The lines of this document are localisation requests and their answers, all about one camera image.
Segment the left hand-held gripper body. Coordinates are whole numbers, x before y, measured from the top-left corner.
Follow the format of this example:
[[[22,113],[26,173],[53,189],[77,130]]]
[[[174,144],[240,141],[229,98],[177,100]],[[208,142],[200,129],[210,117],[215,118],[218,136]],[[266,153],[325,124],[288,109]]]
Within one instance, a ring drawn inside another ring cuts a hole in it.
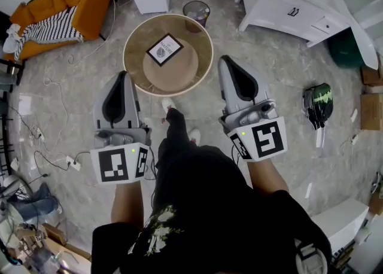
[[[139,119],[136,88],[126,71],[99,92],[93,106],[95,146],[90,150],[99,184],[128,184],[144,179],[151,129]]]

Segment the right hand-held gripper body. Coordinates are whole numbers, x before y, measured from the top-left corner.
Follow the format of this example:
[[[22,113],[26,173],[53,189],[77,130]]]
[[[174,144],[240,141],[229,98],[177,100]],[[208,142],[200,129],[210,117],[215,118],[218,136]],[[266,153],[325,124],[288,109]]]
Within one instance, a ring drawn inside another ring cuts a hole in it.
[[[229,55],[218,61],[221,97],[219,122],[246,162],[259,162],[288,150],[285,120],[277,112],[266,80],[250,64]]]

